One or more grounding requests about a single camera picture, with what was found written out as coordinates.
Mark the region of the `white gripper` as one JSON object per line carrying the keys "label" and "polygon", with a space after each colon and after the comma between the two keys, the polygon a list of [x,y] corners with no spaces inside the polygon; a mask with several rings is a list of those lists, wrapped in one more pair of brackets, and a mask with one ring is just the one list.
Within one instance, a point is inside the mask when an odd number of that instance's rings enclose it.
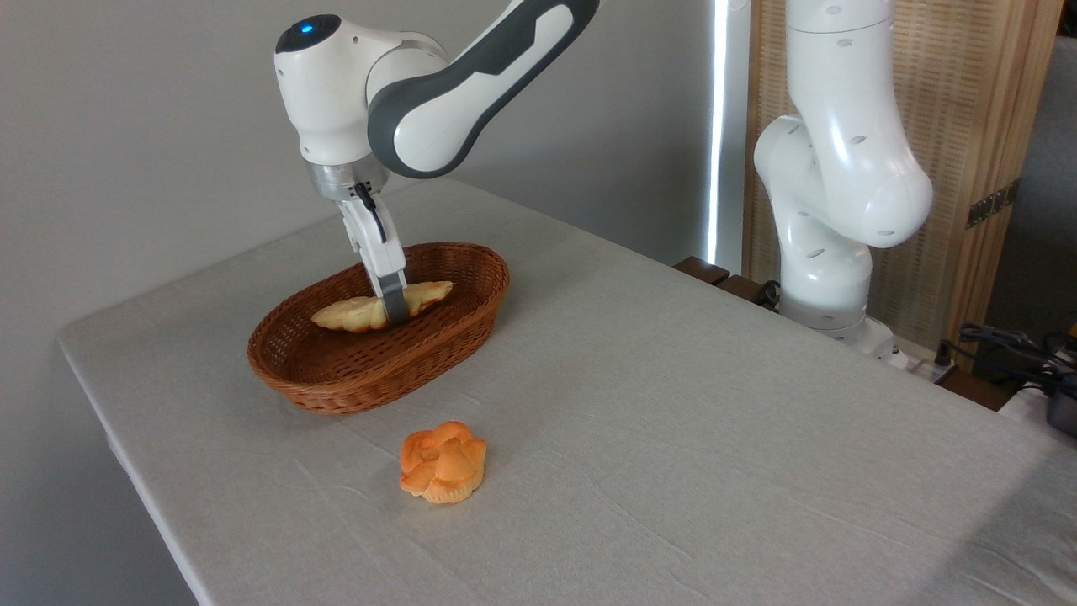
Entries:
{"label": "white gripper", "polygon": [[384,304],[384,314],[390,326],[397,326],[409,319],[405,296],[407,280],[406,258],[388,207],[379,195],[367,199],[338,200],[346,231],[353,249],[360,253],[367,276]]}

